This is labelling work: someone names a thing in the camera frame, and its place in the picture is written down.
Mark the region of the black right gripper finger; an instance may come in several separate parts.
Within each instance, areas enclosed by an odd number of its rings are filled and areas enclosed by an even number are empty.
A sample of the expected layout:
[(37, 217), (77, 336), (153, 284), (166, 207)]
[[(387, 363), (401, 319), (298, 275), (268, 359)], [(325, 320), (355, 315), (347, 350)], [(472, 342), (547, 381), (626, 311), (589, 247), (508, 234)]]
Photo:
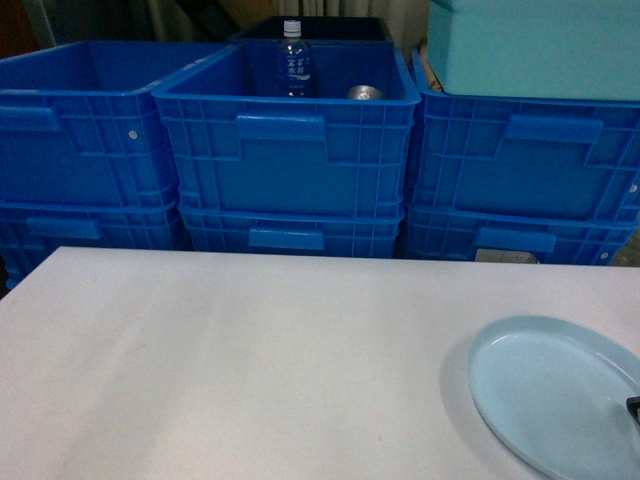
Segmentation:
[(633, 420), (640, 424), (640, 397), (633, 396), (626, 399), (626, 409)]

